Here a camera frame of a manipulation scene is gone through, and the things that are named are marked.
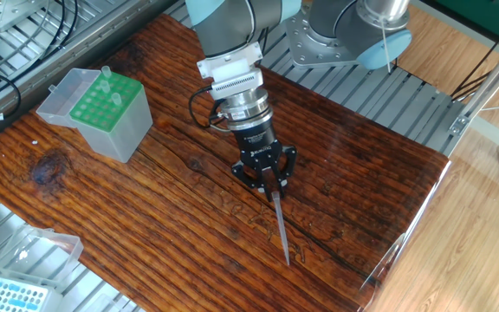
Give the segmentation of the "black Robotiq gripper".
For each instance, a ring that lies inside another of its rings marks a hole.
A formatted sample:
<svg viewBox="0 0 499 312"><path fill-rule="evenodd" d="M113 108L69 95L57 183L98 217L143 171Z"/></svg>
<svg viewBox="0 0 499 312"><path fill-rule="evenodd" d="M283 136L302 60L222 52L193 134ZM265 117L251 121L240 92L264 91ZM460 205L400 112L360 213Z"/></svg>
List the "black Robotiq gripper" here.
<svg viewBox="0 0 499 312"><path fill-rule="evenodd" d="M251 189L264 193L272 201L263 172L271 168L280 197L285 197L288 178L293 175L297 158L294 146L282 146L276 138L271 116L243 120L230 125L240 149L240 160L231 166L233 175Z"/></svg>

